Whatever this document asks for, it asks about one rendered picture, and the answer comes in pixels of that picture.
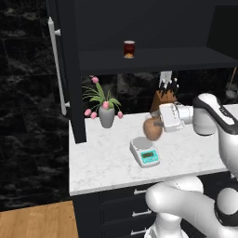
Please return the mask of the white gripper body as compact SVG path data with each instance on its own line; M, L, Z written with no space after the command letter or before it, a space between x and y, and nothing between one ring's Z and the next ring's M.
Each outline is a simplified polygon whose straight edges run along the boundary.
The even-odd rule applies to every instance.
M184 127L179 118L179 111L173 103L161 104L159 111L165 132L174 132Z

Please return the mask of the white digital scale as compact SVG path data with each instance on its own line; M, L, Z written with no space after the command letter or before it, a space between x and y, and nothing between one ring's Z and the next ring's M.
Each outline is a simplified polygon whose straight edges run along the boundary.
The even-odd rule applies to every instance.
M152 167L160 164L160 156L153 142L146 137L137 137L130 140L130 151L135 160L142 168Z

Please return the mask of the black cabinet door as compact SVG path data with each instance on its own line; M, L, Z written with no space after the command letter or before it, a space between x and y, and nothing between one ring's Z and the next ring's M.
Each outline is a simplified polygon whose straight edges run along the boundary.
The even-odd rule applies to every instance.
M76 143L86 142L74 0L47 0L47 2L49 8L48 14L52 16L54 20L58 21L60 28L74 141Z

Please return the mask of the black base cabinet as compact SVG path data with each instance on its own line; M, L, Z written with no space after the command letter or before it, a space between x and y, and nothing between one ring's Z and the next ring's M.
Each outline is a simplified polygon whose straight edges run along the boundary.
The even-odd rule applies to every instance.
M143 184L150 184L150 183L152 183L152 185L155 185L157 183L169 181L171 179L179 179L179 178L172 178L172 177L163 178L161 174L157 174L155 179L151 179L151 180L145 180L141 178L134 183L119 182L109 187L98 186L96 187L96 189L92 191L81 189L78 192L73 193L71 195L71 198L73 200L73 208L74 208L74 214L76 218L79 238L102 238L103 228L109 225L115 225L122 222L145 220L146 222L150 222L152 225L156 219L156 213L153 211L150 215L147 215L142 218L127 218L127 219L116 221L109 224L101 223L100 211L105 205L136 201L136 200L144 200L146 203L146 199L145 199L146 193L142 195L138 195L138 196L125 198L125 199L114 200L114 201L103 203L103 204L100 202L99 196L101 192L104 192L104 191L121 189L121 188L132 187L132 186L143 185Z

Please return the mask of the wooden knife block with knives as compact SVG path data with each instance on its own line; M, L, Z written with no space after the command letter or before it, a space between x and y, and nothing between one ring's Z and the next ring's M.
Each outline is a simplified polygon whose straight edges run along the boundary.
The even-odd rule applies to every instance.
M178 79L174 78L168 83L165 79L159 85L159 89L155 92L150 112L155 112L159 109L161 104L172 103L177 100L176 94L179 90Z

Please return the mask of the grey vase with pink flowers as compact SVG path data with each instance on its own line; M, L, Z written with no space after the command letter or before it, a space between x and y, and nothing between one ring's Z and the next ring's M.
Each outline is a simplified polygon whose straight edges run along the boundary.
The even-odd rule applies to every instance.
M95 105L85 110L85 116L91 119L98 117L104 128L111 128L115 115L119 119L123 118L123 112L121 111L122 104L118 99L111 96L111 91L104 94L97 76L90 75L90 79L96 88L93 89L84 86L86 91L83 94L83 99L88 99L90 102L94 102Z

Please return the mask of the grey pot with wooden tool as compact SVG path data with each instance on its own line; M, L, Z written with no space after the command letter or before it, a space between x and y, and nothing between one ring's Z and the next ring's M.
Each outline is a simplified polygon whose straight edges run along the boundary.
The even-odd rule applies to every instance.
M225 95L227 99L236 99L238 97L238 72L237 68L233 69L231 79L226 85Z

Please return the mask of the red can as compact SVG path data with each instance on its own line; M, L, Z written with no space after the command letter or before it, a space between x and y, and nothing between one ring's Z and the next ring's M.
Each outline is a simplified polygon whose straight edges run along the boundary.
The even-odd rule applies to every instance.
M131 40L124 41L124 57L126 59L133 59L135 52L135 42Z

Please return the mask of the black drawer front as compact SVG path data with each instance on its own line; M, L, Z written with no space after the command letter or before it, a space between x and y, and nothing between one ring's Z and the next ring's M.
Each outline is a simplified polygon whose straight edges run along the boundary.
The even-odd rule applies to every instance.
M117 204L105 205L101 213L101 223L109 224L127 218L133 218L132 212L144 212L150 209L144 200L122 202Z
M102 229L102 238L144 238L143 234L131 236L131 231L141 231L149 229L150 222L145 220L122 222L115 225L109 225Z
M129 198L129 197L137 196L137 195L134 195L135 189L147 190L151 186L152 186L152 183L104 191L104 192L101 192L101 194L99 196L100 202L103 204L103 203L111 202L114 200L125 199L125 198Z

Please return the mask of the white wall socket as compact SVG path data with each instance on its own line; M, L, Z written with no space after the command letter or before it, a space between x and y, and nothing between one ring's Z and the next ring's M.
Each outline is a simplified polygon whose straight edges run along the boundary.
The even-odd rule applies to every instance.
M171 71L160 72L159 88L162 89L164 86L166 86L169 83L169 81L171 80L171 77L172 77Z

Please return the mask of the black wall cabinet with shelf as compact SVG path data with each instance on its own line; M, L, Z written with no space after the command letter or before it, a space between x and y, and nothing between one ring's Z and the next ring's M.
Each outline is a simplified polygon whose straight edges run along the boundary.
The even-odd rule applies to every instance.
M74 10L84 75L238 65L238 0L75 0Z

